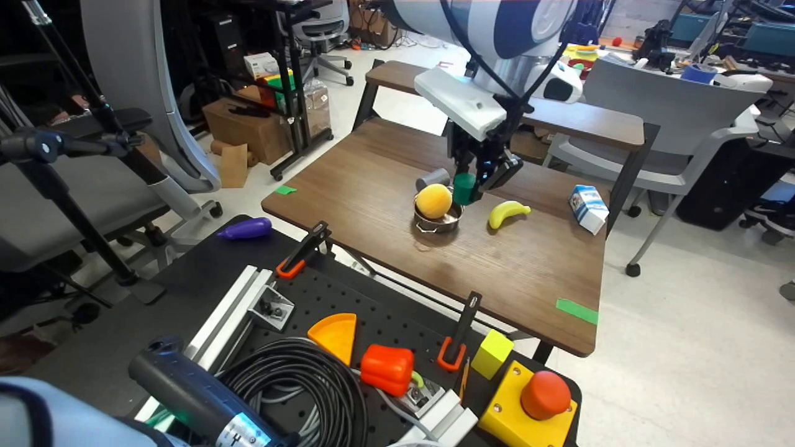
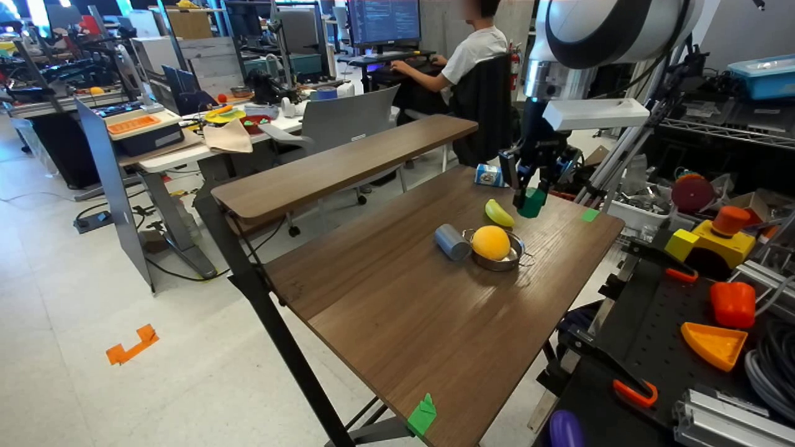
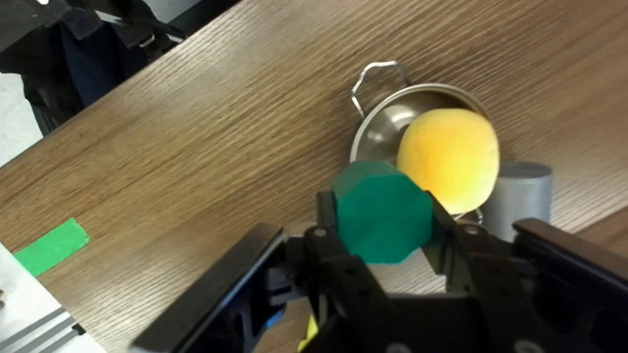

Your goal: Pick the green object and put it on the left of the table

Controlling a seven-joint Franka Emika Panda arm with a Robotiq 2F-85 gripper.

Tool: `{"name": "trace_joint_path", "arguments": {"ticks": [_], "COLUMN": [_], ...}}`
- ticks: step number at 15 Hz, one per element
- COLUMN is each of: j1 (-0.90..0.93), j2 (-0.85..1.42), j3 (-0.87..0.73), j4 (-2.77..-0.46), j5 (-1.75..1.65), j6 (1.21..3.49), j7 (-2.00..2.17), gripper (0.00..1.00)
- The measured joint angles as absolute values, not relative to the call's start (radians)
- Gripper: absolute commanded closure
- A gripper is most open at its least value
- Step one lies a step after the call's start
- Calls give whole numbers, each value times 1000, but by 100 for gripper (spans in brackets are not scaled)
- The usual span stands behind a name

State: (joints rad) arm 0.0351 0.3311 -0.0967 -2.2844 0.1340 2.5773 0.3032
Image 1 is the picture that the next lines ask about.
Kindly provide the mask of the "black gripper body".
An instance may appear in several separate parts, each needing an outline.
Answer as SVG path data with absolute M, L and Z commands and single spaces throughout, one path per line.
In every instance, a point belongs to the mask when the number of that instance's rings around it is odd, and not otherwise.
M 508 110 L 508 121 L 502 125 L 502 132 L 498 139 L 488 139 L 488 141 L 476 141 L 469 135 L 464 135 L 457 125 L 449 121 L 448 130 L 448 155 L 469 155 L 473 164 L 469 172 L 477 176 L 477 164 L 482 159 L 505 159 L 505 156 L 516 156 L 510 150 L 510 139 L 512 139 L 515 130 L 512 130 L 512 119 L 510 119 L 510 110 Z

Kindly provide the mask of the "blue white robot arm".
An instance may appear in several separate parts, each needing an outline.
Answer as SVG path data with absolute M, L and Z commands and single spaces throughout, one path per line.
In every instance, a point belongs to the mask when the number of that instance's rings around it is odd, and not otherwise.
M 575 178 L 526 167 L 508 187 L 464 209 L 448 239 L 412 229 L 412 190 L 420 172 L 443 161 L 443 141 L 427 132 L 371 119 L 307 172 L 292 197 L 266 209 L 292 223 L 331 227 L 331 239 L 391 272 L 457 301 L 479 294 L 479 308 L 579 358 L 597 349 L 597 329 L 557 308 L 571 298 L 598 306 L 603 241 L 571 221 Z M 72 398 L 109 414 L 134 414 L 145 391 L 126 376 L 134 353 L 158 337 L 190 341 L 248 265 L 272 268 L 295 245 L 292 236 L 261 241 L 205 239 L 158 275 L 167 295 L 151 306 L 126 301 L 31 367 Z M 456 322 L 432 308 L 318 255 L 278 286 L 295 313 L 285 331 L 307 332 L 328 313 L 361 315 L 359 342 L 406 345 L 420 372 L 446 387 L 456 377 L 435 366 Z

